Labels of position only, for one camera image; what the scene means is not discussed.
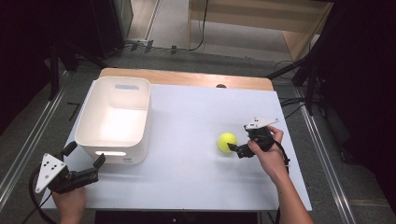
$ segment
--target table surface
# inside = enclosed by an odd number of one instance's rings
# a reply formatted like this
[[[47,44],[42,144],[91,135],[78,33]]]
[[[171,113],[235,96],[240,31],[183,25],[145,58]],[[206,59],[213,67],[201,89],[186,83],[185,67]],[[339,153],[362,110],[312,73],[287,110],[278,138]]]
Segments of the table surface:
[[[248,138],[243,125],[257,116],[279,118],[274,126],[285,131],[282,145],[291,160],[290,177],[306,209],[312,209],[276,92],[268,79],[128,69],[105,69],[100,77],[110,75],[144,77],[160,83],[151,85],[148,155],[137,165],[104,164],[99,182],[87,186],[87,208],[276,210],[276,188],[257,157],[238,159],[234,153],[220,152],[216,145],[224,132],[234,133],[240,140],[238,145],[245,144]],[[174,85],[161,84],[166,81]],[[247,90],[249,82],[269,91]],[[244,90],[204,87],[236,87],[239,83],[244,83]],[[77,122],[68,142],[74,140],[76,127]],[[65,162],[78,171],[89,168],[93,160],[78,147]],[[54,207],[52,200],[43,206]]]

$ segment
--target wooden board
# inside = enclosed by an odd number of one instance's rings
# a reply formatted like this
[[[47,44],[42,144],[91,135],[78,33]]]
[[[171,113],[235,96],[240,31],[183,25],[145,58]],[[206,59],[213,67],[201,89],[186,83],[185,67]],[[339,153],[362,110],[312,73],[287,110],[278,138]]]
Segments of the wooden board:
[[[273,91],[271,80],[264,77],[235,77],[203,73],[183,73],[145,69],[105,68],[100,77],[142,77],[153,84],[217,87],[219,84],[230,89]]]

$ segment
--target person's right hand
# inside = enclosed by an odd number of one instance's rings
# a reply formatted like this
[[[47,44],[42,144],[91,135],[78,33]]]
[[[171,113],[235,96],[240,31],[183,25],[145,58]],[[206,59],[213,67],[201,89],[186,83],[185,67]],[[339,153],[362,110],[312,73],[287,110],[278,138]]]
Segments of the person's right hand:
[[[61,214],[61,224],[77,224],[82,220],[87,203],[84,187],[64,194],[52,192],[52,198]]]
[[[278,143],[282,142],[283,131],[273,126],[268,126],[268,130],[273,133],[274,140],[276,140]],[[276,185],[283,178],[289,178],[288,171],[285,167],[285,162],[283,161],[282,150],[276,144],[273,144],[266,152],[262,151],[259,145],[257,145],[257,143],[254,141],[249,140],[247,145],[250,150],[257,155],[265,173],[271,177],[272,181]]]

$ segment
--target tennis ball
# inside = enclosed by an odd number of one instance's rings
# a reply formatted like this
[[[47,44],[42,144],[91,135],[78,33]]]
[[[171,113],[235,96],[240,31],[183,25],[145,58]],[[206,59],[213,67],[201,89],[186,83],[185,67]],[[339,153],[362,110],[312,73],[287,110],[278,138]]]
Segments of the tennis ball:
[[[237,145],[236,136],[233,133],[222,133],[218,139],[219,149],[223,152],[231,152],[228,144]]]

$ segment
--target cable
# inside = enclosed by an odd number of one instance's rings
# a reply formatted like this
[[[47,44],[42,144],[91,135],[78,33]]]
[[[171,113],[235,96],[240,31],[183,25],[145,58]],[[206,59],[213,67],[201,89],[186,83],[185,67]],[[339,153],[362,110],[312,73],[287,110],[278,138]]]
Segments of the cable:
[[[204,39],[205,39],[205,22],[206,22],[206,14],[207,14],[207,5],[208,5],[208,3],[209,3],[209,0],[206,0],[204,21],[203,21],[203,24],[202,24],[202,32],[201,32],[202,38],[201,38],[201,42],[199,43],[199,45],[196,48],[194,48],[194,49],[169,49],[169,48],[160,48],[160,47],[152,47],[152,46],[149,47],[149,48],[150,49],[172,50],[172,51],[195,51],[198,48],[200,48],[203,45]],[[140,48],[146,48],[147,47],[147,46],[139,45],[139,44],[137,46],[140,47]]]
[[[285,119],[287,119],[288,117],[290,117],[292,114],[294,114],[298,109],[300,109],[303,105],[305,105],[305,104],[302,104],[302,105],[299,105],[295,110],[293,110],[291,113],[289,113],[286,117],[285,117]]]
[[[274,72],[276,72],[276,67],[277,67],[280,63],[292,63],[292,64],[294,65],[295,68],[298,68],[298,66],[296,66],[296,65],[294,64],[294,61],[280,61],[279,63],[276,63],[276,64],[274,65]],[[282,77],[282,76],[279,76],[279,77],[282,78],[282,79],[290,80],[289,78],[285,78],[285,77]]]
[[[43,206],[43,204],[46,203],[46,202],[49,200],[49,198],[50,198],[51,195],[52,195],[52,191],[50,192],[50,194],[49,194],[49,196],[46,198],[46,200],[44,200],[44,202],[43,202],[42,204],[40,204],[40,207]],[[26,216],[26,218],[23,220],[23,222],[22,222],[21,224],[26,224],[27,221],[29,220],[29,218],[35,213],[35,211],[37,211],[36,208],[34,208],[34,209],[29,213],[29,215]]]
[[[33,171],[32,175],[30,176],[29,179],[29,195],[30,198],[32,199],[32,203],[35,206],[35,209],[38,211],[38,214],[40,214],[40,216],[49,224],[56,224],[56,222],[54,222],[50,217],[48,217],[43,210],[41,210],[41,206],[38,204],[37,200],[35,199],[35,193],[33,192],[33,181],[35,179],[35,176],[38,174],[38,172],[40,172],[40,168],[41,168],[41,162],[40,164],[37,166],[37,168],[35,168],[35,170]]]

